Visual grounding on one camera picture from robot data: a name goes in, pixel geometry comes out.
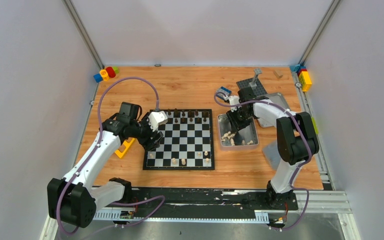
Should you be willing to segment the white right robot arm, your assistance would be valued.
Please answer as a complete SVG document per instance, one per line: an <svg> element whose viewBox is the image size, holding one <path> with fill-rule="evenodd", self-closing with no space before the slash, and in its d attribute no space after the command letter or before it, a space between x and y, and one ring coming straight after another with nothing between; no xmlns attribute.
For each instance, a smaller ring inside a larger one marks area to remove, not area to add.
<svg viewBox="0 0 384 240"><path fill-rule="evenodd" d="M224 101L230 107L226 115L233 132L246 128L253 120L262 120L276 128L280 162L267 184L265 201L270 208L278 209L293 192L301 168L320 149L311 115L306 111L291 111L266 96L256 97L251 87L225 97Z"/></svg>

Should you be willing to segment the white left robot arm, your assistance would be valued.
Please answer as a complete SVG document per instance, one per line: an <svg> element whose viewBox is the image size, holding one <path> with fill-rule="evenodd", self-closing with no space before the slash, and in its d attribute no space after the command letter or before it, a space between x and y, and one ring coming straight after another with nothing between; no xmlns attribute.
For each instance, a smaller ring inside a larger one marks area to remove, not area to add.
<svg viewBox="0 0 384 240"><path fill-rule="evenodd" d="M133 201L131 183L112 178L97 188L93 184L106 162L128 139L136 139L145 151L159 147L163 133L159 126L168 122L164 111L150 111L141 120L141 106L123 102L119 112L101 123L96 138L80 161L61 179L47 185L49 217L85 228L100 209L117 202L129 206Z"/></svg>

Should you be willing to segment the black white chessboard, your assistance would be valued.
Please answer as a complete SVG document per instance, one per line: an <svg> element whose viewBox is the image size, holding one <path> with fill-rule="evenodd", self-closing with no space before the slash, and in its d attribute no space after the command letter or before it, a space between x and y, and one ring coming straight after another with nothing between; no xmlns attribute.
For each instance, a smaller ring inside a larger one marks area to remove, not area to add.
<svg viewBox="0 0 384 240"><path fill-rule="evenodd" d="M160 146L146 151L143 170L214 170L215 148L213 134L213 111L211 109L165 109L168 122L158 127L163 133ZM178 166L171 166L176 158Z"/></svg>

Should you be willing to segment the metal tin box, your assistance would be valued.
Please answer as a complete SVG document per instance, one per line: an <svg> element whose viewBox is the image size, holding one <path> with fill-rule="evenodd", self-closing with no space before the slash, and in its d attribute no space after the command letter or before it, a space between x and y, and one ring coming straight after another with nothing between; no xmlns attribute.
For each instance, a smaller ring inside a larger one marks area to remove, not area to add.
<svg viewBox="0 0 384 240"><path fill-rule="evenodd" d="M217 116L217 127L222 151L254 150L259 145L258 133L254 122L246 128L239 130L234 136L228 137L227 133L232 135L230 122L226 114L219 114Z"/></svg>

